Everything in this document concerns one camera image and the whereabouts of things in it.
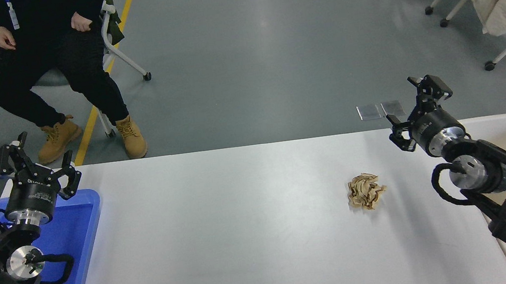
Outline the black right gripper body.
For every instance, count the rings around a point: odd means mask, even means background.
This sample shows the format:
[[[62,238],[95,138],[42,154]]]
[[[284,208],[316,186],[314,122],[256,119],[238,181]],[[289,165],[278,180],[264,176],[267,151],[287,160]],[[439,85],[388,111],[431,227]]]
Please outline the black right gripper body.
[[[428,155],[441,153],[448,142],[464,136],[464,126],[442,109],[426,113],[411,128],[411,138]]]

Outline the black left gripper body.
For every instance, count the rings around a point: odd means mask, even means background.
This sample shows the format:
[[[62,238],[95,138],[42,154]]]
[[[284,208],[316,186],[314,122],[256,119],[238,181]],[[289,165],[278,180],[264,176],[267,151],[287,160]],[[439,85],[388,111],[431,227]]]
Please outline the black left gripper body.
[[[41,212],[42,217],[53,217],[60,185],[58,181],[49,183],[47,178],[54,171],[47,167],[19,171],[13,178],[13,187],[6,206],[9,221],[18,221],[20,213],[29,210]]]

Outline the person's right hand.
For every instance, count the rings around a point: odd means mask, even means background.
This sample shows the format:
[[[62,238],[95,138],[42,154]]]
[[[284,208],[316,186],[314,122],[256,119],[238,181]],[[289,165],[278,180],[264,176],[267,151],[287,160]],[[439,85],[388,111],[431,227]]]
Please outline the person's right hand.
[[[5,50],[16,50],[16,41],[11,31],[2,26],[0,27],[0,48]]]

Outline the person's left hand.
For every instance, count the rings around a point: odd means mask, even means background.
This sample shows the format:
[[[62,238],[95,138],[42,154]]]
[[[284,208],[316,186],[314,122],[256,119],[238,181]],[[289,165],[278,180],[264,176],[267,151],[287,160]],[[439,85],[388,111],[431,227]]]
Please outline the person's left hand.
[[[88,32],[91,30],[91,25],[94,21],[91,19],[84,17],[77,12],[73,13],[73,16],[71,17],[70,26],[72,29],[78,31],[78,32]]]

